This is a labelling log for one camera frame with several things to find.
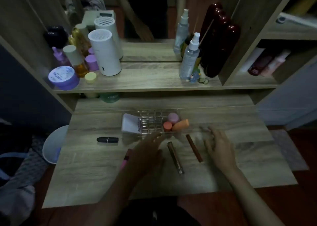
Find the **person's left hand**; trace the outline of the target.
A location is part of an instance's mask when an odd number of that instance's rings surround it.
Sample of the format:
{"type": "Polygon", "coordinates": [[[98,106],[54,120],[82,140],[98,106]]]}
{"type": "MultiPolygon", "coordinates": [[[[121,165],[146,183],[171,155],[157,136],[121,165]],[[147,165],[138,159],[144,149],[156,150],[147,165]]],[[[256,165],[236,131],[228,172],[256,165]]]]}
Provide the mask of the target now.
{"type": "Polygon", "coordinates": [[[129,161],[123,168],[129,176],[140,179],[148,171],[158,164],[162,157],[162,150],[159,147],[145,145],[145,137],[134,147],[129,161]]]}

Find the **person's right hand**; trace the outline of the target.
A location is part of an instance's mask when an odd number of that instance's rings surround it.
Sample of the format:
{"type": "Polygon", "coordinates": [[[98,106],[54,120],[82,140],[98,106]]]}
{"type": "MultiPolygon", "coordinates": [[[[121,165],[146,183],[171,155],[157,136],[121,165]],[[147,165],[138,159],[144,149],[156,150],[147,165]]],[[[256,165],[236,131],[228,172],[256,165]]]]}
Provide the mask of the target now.
{"type": "Polygon", "coordinates": [[[215,155],[212,159],[215,166],[227,175],[237,170],[235,152],[232,142],[224,130],[213,127],[200,127],[204,140],[214,140],[216,144],[215,155]]]}

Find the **person's right forearm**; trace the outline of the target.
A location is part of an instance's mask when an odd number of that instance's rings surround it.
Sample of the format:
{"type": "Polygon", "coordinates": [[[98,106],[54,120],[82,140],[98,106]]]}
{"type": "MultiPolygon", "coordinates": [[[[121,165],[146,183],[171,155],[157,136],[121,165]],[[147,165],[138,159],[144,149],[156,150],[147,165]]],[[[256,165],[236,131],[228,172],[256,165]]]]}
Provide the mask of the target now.
{"type": "Polygon", "coordinates": [[[237,167],[223,172],[251,226],[285,226],[237,167]]]}

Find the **person's left forearm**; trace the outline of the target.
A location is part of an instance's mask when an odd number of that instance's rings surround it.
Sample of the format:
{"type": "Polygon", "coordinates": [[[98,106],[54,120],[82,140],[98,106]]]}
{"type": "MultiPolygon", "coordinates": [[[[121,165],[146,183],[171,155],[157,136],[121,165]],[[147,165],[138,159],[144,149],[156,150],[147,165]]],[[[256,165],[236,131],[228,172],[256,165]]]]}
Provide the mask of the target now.
{"type": "Polygon", "coordinates": [[[121,170],[90,213],[84,226],[114,226],[133,189],[146,173],[146,170],[128,167],[121,170]]]}

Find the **orange makeup tube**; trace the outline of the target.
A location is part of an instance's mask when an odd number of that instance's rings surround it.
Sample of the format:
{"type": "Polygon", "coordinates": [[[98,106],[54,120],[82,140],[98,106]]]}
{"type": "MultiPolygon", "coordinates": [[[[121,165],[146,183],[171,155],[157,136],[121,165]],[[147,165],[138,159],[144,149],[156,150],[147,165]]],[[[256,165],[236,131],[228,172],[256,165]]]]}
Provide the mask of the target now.
{"type": "Polygon", "coordinates": [[[188,119],[181,120],[172,126],[172,132],[179,132],[188,127],[189,127],[189,120],[188,119]]]}

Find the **white flat sachet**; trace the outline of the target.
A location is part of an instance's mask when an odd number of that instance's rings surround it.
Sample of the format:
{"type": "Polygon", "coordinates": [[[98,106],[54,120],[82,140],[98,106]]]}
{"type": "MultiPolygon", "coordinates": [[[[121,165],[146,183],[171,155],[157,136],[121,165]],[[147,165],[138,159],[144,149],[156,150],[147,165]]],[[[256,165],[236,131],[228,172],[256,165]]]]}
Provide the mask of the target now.
{"type": "Polygon", "coordinates": [[[134,116],[128,113],[122,116],[121,132],[123,133],[141,133],[141,117],[134,116]]]}

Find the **wooden vanity shelf unit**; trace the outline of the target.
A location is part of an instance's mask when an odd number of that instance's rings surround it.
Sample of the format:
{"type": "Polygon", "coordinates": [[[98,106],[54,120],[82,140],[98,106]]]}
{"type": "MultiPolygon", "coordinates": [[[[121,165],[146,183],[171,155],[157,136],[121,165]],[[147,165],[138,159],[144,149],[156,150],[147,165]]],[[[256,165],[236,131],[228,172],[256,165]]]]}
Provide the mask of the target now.
{"type": "Polygon", "coordinates": [[[183,83],[176,75],[176,56],[172,55],[172,40],[157,43],[124,41],[128,52],[123,57],[123,70],[116,76],[97,79],[96,86],[83,81],[70,91],[55,88],[47,79],[55,65],[53,54],[42,36],[43,22],[62,22],[69,28],[66,16],[61,15],[57,0],[0,0],[0,45],[13,56],[28,75],[45,89],[70,113],[77,104],[76,96],[61,96],[82,92],[163,92],[202,90],[250,90],[253,104],[259,104],[274,89],[297,72],[317,55],[317,46],[305,53],[291,56],[290,61],[268,79],[260,79],[247,73],[240,73],[251,50],[261,39],[317,40],[315,32],[304,32],[300,27],[287,31],[273,28],[275,16],[290,0],[240,0],[233,6],[225,5],[232,12],[232,18],[241,26],[241,37],[230,54],[220,74],[206,85],[183,83]]]}

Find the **small blue figurine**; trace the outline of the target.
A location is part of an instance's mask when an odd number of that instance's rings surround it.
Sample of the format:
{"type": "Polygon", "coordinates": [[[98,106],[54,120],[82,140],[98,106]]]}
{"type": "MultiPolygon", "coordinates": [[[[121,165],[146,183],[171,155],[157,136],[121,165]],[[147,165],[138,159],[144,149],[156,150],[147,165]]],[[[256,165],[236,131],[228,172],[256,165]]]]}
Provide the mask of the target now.
{"type": "Polygon", "coordinates": [[[196,83],[199,80],[200,75],[200,69],[195,67],[190,76],[190,83],[196,83]]]}

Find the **clear spray bottle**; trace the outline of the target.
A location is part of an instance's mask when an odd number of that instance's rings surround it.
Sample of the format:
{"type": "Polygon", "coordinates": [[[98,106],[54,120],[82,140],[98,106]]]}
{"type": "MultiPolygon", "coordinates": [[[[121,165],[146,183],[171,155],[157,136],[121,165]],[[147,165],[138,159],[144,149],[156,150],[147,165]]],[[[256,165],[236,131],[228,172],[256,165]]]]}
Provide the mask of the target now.
{"type": "Polygon", "coordinates": [[[196,60],[199,56],[199,38],[200,33],[195,32],[189,45],[186,47],[183,60],[179,70],[179,77],[183,80],[189,80],[194,69],[196,60]]]}

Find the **dark red lotion bottle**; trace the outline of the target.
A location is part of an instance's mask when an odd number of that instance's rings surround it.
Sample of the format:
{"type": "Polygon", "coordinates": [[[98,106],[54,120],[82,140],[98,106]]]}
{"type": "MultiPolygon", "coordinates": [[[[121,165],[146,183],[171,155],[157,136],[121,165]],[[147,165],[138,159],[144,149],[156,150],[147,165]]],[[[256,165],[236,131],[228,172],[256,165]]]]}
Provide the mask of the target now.
{"type": "Polygon", "coordinates": [[[261,55],[248,69],[248,73],[252,76],[259,76],[264,68],[273,60],[273,55],[261,55]]]}

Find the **dark red tall bottle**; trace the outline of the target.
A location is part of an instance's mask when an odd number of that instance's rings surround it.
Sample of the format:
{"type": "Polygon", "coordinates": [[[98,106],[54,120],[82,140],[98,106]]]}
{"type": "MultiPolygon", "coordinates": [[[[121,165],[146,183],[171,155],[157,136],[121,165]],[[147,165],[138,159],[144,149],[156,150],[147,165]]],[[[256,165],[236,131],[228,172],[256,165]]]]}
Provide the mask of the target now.
{"type": "Polygon", "coordinates": [[[204,51],[201,66],[207,77],[215,77],[222,70],[233,48],[238,42],[241,29],[237,24],[228,25],[222,30],[218,29],[213,44],[204,51]]]}

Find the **white round stool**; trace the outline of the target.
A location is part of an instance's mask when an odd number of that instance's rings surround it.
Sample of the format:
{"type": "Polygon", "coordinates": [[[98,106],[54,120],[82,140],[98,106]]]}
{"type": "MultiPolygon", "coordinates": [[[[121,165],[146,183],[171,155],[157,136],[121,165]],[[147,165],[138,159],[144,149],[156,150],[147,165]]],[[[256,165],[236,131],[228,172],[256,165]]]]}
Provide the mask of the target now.
{"type": "Polygon", "coordinates": [[[58,157],[66,138],[69,125],[62,126],[53,131],[45,140],[42,147],[43,158],[50,164],[57,164],[58,157]]]}

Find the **pink lotion bottle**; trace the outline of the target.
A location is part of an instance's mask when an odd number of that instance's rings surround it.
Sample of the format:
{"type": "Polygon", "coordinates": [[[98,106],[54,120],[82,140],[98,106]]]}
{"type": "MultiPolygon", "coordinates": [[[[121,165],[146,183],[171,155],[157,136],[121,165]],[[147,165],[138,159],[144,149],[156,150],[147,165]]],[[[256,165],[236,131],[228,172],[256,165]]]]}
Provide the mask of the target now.
{"type": "Polygon", "coordinates": [[[286,61],[290,53],[290,50],[283,50],[262,70],[260,75],[264,77],[271,76],[273,72],[286,61]]]}

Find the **purple round jar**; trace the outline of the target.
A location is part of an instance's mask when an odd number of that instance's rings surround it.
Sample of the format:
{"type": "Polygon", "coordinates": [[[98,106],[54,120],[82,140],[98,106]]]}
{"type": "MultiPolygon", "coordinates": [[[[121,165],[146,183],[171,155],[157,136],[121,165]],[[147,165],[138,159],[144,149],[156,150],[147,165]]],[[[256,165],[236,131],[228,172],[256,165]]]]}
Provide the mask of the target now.
{"type": "Polygon", "coordinates": [[[53,69],[50,71],[48,79],[53,85],[63,91],[74,89],[80,82],[80,78],[74,68],[70,66],[60,66],[53,69]]]}

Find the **mirror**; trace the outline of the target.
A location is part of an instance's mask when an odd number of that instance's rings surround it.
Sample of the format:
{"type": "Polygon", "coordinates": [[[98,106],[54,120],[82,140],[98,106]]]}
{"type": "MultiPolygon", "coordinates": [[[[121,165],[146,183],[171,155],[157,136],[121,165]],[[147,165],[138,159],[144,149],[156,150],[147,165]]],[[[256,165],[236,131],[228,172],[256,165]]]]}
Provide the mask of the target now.
{"type": "MultiPolygon", "coordinates": [[[[109,0],[80,0],[84,11],[105,11],[109,0]]],[[[154,42],[169,33],[168,0],[115,0],[124,17],[125,39],[154,42]]]]}

